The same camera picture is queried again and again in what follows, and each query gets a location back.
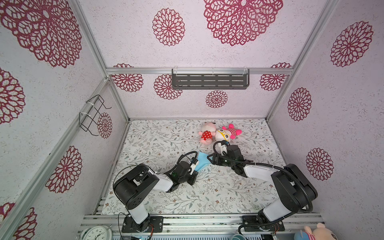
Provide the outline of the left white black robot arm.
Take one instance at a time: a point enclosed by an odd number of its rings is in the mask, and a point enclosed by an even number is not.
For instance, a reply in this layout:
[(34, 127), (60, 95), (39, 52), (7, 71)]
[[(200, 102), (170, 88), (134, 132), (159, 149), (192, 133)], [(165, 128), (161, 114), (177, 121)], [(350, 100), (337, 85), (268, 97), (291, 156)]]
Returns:
[(133, 221), (140, 225), (149, 217), (143, 201), (151, 191), (171, 193), (184, 183), (192, 186), (198, 175), (195, 170), (198, 164), (199, 161), (195, 158), (190, 162), (179, 161), (172, 170), (164, 174), (157, 174), (149, 166), (139, 164), (116, 180), (113, 191)]

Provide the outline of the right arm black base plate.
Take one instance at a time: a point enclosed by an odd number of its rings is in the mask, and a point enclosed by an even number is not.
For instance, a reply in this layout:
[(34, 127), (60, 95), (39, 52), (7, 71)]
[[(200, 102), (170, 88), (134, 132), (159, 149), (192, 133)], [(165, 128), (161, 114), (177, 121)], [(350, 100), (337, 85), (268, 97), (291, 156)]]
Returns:
[(283, 232), (285, 226), (283, 219), (270, 221), (258, 215), (242, 216), (244, 229), (246, 232)]

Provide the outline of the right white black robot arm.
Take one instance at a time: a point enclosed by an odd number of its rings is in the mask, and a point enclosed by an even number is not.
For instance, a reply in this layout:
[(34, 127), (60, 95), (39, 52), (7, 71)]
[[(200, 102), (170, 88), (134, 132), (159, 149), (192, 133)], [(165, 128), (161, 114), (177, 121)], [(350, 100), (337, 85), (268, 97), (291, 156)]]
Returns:
[(256, 178), (272, 183), (278, 199), (260, 210), (257, 224), (275, 224), (296, 213), (311, 213), (313, 200), (318, 197), (315, 187), (294, 164), (284, 167), (246, 160), (236, 145), (228, 145), (223, 154), (214, 149), (207, 159), (213, 165), (229, 167), (245, 178)]

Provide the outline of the light blue paper sheet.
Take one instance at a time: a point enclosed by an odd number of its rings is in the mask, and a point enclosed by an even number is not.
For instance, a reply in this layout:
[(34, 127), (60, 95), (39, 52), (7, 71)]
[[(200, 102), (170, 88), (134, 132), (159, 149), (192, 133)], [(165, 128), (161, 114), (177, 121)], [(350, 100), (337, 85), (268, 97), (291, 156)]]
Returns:
[(208, 156), (208, 154), (202, 152), (198, 153), (198, 164), (195, 168), (195, 171), (200, 172), (203, 168), (211, 164), (210, 160), (208, 159)]

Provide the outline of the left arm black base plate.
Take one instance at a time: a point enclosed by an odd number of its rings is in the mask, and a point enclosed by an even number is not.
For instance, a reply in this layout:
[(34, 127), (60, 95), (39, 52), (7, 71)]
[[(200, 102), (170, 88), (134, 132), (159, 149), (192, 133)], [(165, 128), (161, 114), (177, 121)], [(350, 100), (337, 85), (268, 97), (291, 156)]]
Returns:
[(161, 233), (163, 222), (163, 217), (149, 216), (141, 224), (137, 224), (132, 217), (125, 217), (122, 233)]

